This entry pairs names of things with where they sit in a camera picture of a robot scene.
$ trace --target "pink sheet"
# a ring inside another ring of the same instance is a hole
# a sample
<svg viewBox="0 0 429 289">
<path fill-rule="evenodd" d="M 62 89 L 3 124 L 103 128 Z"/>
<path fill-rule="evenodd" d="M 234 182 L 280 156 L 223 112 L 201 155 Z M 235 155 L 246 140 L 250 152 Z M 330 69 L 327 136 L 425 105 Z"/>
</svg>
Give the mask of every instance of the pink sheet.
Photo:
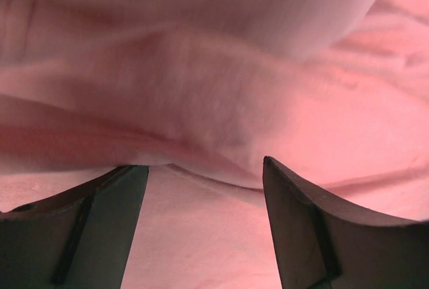
<svg viewBox="0 0 429 289">
<path fill-rule="evenodd" d="M 264 155 L 427 219 L 427 1 L 0 0 L 0 211 L 153 165 L 123 288 L 279 288 Z"/>
</svg>

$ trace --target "crumpled cloth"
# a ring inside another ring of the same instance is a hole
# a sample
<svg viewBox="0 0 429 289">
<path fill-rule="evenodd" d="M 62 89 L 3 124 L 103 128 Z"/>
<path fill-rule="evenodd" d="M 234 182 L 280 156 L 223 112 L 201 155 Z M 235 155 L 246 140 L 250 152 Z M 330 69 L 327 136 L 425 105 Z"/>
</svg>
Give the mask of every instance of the crumpled cloth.
<svg viewBox="0 0 429 289">
<path fill-rule="evenodd" d="M 151 165 L 123 288 L 279 288 L 270 155 L 429 217 L 428 0 L 1 0 L 0 211 Z"/>
</svg>

